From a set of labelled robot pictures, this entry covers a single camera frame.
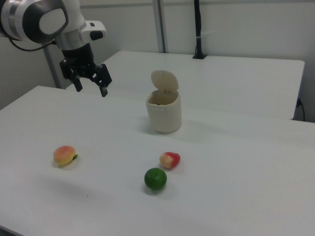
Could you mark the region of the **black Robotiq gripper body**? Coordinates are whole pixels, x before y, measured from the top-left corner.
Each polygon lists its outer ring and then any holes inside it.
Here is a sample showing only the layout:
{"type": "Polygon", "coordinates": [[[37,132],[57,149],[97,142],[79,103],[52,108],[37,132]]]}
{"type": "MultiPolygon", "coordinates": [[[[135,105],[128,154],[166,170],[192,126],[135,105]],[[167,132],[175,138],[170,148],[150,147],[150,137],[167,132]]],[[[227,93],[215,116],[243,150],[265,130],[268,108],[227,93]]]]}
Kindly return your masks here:
{"type": "Polygon", "coordinates": [[[64,77],[75,73],[79,77],[91,77],[95,74],[94,55],[90,43],[74,50],[62,50],[64,59],[61,70],[64,77]]]}

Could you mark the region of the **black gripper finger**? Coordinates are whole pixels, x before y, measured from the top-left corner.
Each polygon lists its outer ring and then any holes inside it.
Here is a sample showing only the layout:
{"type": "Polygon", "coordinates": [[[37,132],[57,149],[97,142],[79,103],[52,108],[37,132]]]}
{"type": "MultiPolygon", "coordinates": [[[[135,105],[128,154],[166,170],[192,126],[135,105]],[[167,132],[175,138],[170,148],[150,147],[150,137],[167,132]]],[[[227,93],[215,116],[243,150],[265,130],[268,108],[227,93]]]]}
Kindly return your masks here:
{"type": "Polygon", "coordinates": [[[83,89],[83,87],[77,69],[74,66],[70,65],[66,59],[63,59],[60,62],[60,68],[63,77],[66,80],[70,80],[75,86],[76,91],[80,92],[83,89]]]}
{"type": "Polygon", "coordinates": [[[99,87],[102,97],[105,97],[108,94],[107,89],[112,82],[112,78],[105,64],[95,66],[90,80],[99,87]]]}

